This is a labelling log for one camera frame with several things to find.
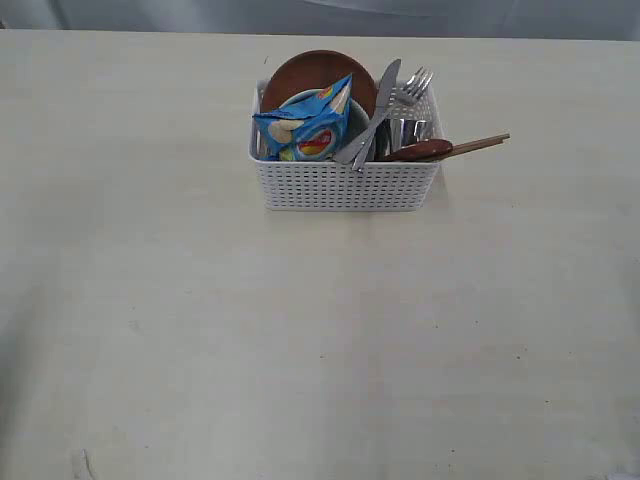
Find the white perforated plastic basket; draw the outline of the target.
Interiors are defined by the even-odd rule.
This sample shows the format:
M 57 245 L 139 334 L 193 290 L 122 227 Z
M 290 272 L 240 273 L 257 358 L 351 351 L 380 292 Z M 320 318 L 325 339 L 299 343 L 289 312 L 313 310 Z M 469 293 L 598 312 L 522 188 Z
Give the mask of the white perforated plastic basket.
M 284 211 L 414 211 L 430 190 L 439 163 L 375 162 L 361 172 L 327 158 L 320 162 L 272 159 L 265 136 L 250 126 L 253 161 L 264 204 Z

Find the blue chips bag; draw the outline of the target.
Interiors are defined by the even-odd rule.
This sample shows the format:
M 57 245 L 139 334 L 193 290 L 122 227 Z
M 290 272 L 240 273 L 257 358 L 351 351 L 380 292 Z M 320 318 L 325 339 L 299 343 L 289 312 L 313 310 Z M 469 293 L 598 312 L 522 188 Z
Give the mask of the blue chips bag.
M 352 75 L 306 98 L 253 115 L 267 159 L 324 161 L 340 147 L 348 130 Z

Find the pale green ceramic bowl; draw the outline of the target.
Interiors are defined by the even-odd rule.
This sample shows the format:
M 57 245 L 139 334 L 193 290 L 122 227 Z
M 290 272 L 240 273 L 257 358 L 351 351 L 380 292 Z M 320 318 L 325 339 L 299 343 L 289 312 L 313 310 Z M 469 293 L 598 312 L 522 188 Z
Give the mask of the pale green ceramic bowl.
M 286 101 L 284 101 L 280 107 L 283 108 L 290 104 L 294 104 L 319 93 L 320 89 L 308 89 L 293 95 Z M 340 148 L 346 146 L 353 139 L 355 139 L 360 133 L 362 133 L 368 126 L 369 116 L 367 112 L 357 103 L 354 98 L 350 99 L 348 124 L 345 134 L 343 136 Z

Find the dark brown wooden spoon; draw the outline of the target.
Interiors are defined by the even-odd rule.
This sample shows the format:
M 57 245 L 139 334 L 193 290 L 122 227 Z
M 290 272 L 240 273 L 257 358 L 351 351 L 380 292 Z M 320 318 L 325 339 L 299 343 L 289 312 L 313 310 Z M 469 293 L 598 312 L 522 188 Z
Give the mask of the dark brown wooden spoon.
M 381 162 L 413 162 L 439 157 L 452 151 L 453 144 L 444 139 L 430 139 L 402 147 L 380 159 Z

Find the silver table knife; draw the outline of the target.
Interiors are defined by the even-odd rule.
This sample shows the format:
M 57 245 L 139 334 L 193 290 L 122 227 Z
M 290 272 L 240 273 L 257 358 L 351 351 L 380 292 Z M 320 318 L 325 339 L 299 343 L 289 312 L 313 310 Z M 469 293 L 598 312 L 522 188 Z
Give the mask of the silver table knife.
M 397 75 L 401 66 L 401 59 L 392 61 L 386 68 L 378 84 L 374 115 L 367 128 L 333 157 L 333 161 L 342 165 L 351 165 L 353 171 L 360 172 L 366 162 L 377 127 L 386 119 L 390 112 L 389 101 L 396 85 Z

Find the silver fork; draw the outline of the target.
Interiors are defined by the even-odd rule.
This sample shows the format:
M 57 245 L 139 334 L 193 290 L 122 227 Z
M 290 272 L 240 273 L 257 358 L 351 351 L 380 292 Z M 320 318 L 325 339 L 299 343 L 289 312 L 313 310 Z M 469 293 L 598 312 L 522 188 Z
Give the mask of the silver fork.
M 359 173 L 363 171 L 364 163 L 368 156 L 377 127 L 387 118 L 394 108 L 399 106 L 413 107 L 417 104 L 426 94 L 433 76 L 434 73 L 432 71 L 428 71 L 424 67 L 421 67 L 403 87 L 395 91 L 392 106 L 387 107 L 380 114 L 376 114 L 368 128 L 357 138 L 358 150 L 356 151 L 356 156 L 354 157 L 352 165 L 353 171 Z

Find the shiny steel cup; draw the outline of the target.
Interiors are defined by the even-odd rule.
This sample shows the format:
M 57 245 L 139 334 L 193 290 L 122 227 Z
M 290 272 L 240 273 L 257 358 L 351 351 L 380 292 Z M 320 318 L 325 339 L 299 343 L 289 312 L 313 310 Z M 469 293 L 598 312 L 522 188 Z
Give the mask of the shiny steel cup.
M 426 140 L 432 131 L 433 122 L 429 120 L 386 119 L 376 130 L 374 160 L 382 161 L 403 147 Z

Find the round brown wooden plate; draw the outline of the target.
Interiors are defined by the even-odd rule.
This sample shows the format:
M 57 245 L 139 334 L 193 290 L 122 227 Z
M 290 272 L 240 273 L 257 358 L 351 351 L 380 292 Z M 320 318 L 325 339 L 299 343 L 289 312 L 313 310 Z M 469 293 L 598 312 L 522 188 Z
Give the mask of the round brown wooden plate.
M 372 76 L 355 59 L 330 50 L 307 51 L 282 64 L 267 82 L 260 111 L 274 110 L 300 92 L 324 89 L 349 74 L 352 98 L 372 118 L 377 96 Z

